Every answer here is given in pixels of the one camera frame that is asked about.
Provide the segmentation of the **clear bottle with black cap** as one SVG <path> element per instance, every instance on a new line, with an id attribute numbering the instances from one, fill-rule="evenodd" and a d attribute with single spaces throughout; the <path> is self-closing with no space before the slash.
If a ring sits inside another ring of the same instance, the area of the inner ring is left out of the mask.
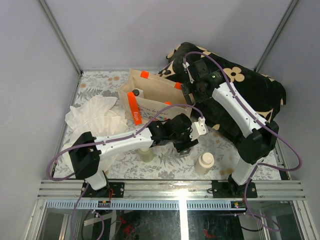
<path id="1" fill-rule="evenodd" d="M 188 148 L 188 149 L 185 149 L 185 150 L 182 150 L 180 152 L 177 153 L 177 156 L 182 158 L 182 157 L 187 157 L 191 154 L 193 148 Z"/>

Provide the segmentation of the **green bottle with cream cap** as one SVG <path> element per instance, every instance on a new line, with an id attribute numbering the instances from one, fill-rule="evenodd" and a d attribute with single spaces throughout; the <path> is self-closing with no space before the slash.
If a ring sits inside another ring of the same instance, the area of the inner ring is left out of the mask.
<path id="1" fill-rule="evenodd" d="M 144 163 L 149 163 L 154 158 L 154 151 L 152 148 L 139 148 L 137 152 Z"/>

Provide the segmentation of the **beige bottle with beige cap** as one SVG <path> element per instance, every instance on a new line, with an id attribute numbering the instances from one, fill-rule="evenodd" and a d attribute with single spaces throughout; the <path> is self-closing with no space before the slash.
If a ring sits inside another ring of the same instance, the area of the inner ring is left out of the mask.
<path id="1" fill-rule="evenodd" d="M 215 163 L 214 156 L 210 152 L 203 153 L 197 160 L 194 169 L 199 175 L 206 175 Z"/>

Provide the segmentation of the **beige canvas tote bag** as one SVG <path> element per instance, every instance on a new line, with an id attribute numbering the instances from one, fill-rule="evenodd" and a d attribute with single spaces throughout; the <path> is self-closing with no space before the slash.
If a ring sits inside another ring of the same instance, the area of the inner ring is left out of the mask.
<path id="1" fill-rule="evenodd" d="M 135 124 L 146 123 L 165 107 L 186 103 L 179 83 L 136 69 L 117 91 L 125 117 Z"/>

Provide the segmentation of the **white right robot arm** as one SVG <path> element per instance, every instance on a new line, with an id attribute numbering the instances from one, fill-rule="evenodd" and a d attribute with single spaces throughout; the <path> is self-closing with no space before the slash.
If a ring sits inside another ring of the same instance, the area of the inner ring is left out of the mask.
<path id="1" fill-rule="evenodd" d="M 223 190 L 225 195 L 243 197 L 255 167 L 275 148 L 277 138 L 274 134 L 278 133 L 279 126 L 275 121 L 268 122 L 246 102 L 222 67 L 210 71 L 203 59 L 193 64 L 184 61 L 182 66 L 189 76 L 189 81 L 181 86 L 186 101 L 215 100 L 242 133 L 235 145 L 240 159 Z"/>

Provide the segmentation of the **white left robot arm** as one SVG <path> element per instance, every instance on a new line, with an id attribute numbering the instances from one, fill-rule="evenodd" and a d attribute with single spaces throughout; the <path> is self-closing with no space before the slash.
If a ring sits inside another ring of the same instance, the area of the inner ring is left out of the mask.
<path id="1" fill-rule="evenodd" d="M 123 152 L 165 146 L 172 143 L 179 154 L 188 152 L 198 144 L 198 138 L 206 134 L 205 118 L 198 121 L 181 113 L 165 121 L 152 120 L 138 130 L 96 138 L 90 131 L 82 133 L 68 150 L 77 180 L 88 186 L 83 193 L 86 198 L 106 198 L 114 188 L 102 168 L 103 161 Z"/>

